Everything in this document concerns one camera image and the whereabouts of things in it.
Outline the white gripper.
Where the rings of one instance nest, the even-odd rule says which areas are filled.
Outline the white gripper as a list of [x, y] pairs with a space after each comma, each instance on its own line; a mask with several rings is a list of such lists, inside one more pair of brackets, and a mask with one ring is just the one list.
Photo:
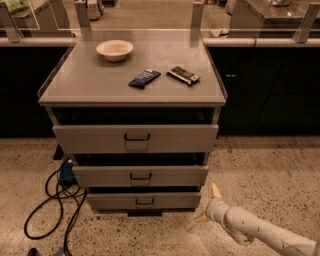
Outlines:
[[211, 197], [213, 198], [207, 205], [205, 214], [196, 217], [196, 222], [208, 222], [213, 220], [219, 224], [224, 223], [224, 218], [230, 205], [227, 204], [222, 198], [222, 195], [215, 183], [210, 185]]

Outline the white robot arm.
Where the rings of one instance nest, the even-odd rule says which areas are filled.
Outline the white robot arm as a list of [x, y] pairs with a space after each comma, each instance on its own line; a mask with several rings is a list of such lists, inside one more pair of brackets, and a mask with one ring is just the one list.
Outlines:
[[239, 245], [260, 240], [281, 256], [320, 256], [320, 241], [311, 240], [265, 221], [248, 210], [229, 205], [215, 183], [210, 185], [210, 201], [197, 222], [214, 221]]

